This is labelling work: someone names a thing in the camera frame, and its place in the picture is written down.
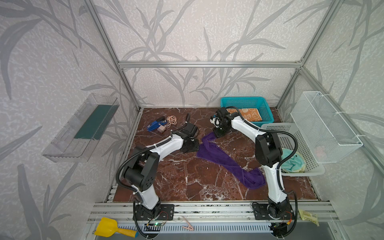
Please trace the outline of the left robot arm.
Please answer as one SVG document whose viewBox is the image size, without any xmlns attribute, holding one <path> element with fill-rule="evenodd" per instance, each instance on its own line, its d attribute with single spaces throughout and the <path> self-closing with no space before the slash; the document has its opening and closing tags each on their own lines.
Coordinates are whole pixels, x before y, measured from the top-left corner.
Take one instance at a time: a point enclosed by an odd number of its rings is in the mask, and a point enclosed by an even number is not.
<svg viewBox="0 0 384 240">
<path fill-rule="evenodd" d="M 139 204 L 149 211 L 160 205 L 154 182 L 159 162 L 173 152 L 192 153 L 199 150 L 199 140 L 173 135 L 156 144 L 136 149 L 118 168 L 116 183 L 139 196 Z"/>
</svg>

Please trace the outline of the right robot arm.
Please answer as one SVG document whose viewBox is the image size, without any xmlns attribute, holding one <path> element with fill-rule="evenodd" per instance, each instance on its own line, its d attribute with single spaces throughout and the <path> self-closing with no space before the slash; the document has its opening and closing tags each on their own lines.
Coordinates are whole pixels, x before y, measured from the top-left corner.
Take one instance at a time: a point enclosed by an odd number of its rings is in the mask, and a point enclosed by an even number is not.
<svg viewBox="0 0 384 240">
<path fill-rule="evenodd" d="M 211 117 L 210 122 L 214 125 L 213 130 L 218 138 L 234 129 L 255 143 L 256 159 L 262 165 L 266 175 L 270 216 L 277 219 L 280 215 L 289 211 L 291 204 L 288 193 L 284 188 L 281 166 L 297 152 L 298 141 L 295 136 L 284 131 L 262 129 L 240 116 L 228 115 L 220 118 L 218 115 L 214 115 Z M 287 135 L 294 141 L 294 149 L 285 159 L 282 159 L 283 148 L 278 134 Z"/>
</svg>

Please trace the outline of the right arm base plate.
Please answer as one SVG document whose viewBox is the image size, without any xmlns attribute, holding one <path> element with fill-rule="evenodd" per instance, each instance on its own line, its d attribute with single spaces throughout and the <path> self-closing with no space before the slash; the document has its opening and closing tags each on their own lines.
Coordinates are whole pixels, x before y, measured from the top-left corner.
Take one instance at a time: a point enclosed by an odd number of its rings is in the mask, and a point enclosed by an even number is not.
<svg viewBox="0 0 384 240">
<path fill-rule="evenodd" d="M 269 204 L 260 204 L 257 202 L 253 202 L 252 205 L 253 214 L 255 220 L 263 220 L 263 221 L 292 221 L 296 214 L 292 207 L 288 207 L 286 211 L 283 211 L 281 214 L 278 214 L 277 217 L 273 217 L 270 211 Z"/>
</svg>

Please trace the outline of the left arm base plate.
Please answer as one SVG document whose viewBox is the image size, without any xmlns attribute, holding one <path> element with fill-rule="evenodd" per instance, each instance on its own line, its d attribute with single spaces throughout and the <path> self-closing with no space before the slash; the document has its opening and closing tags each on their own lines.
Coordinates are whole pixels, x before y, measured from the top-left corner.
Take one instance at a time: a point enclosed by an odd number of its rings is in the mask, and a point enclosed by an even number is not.
<svg viewBox="0 0 384 240">
<path fill-rule="evenodd" d="M 134 206 L 135 219 L 137 221 L 171 221 L 174 218 L 175 205 L 173 204 L 157 204 L 154 209 L 149 210 L 143 205 Z"/>
</svg>

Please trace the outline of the purple cloth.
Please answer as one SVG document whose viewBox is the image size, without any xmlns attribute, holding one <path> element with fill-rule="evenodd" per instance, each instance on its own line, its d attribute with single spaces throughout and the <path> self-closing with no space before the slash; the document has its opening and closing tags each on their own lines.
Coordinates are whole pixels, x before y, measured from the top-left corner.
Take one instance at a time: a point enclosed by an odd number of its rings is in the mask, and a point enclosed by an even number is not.
<svg viewBox="0 0 384 240">
<path fill-rule="evenodd" d="M 266 185 L 266 179 L 258 168 L 249 172 L 244 170 L 235 160 L 214 143 L 215 139 L 216 136 L 214 133 L 210 133 L 202 138 L 202 144 L 200 144 L 197 152 L 198 158 L 224 167 L 248 189 L 255 190 Z"/>
</svg>

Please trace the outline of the orange patterned towel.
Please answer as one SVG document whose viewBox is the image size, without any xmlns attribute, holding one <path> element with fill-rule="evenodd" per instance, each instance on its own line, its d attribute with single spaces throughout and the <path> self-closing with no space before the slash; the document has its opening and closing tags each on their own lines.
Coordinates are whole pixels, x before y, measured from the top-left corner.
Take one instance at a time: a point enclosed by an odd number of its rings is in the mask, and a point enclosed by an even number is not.
<svg viewBox="0 0 384 240">
<path fill-rule="evenodd" d="M 259 110 L 255 109 L 255 108 L 245 108 L 245 109 L 239 109 L 239 110 L 230 108 L 230 109 L 227 109 L 227 111 L 230 114 L 237 113 L 238 115 L 242 115 L 243 118 L 245 118 L 249 122 L 262 122 L 263 121 L 262 116 L 259 113 Z"/>
</svg>

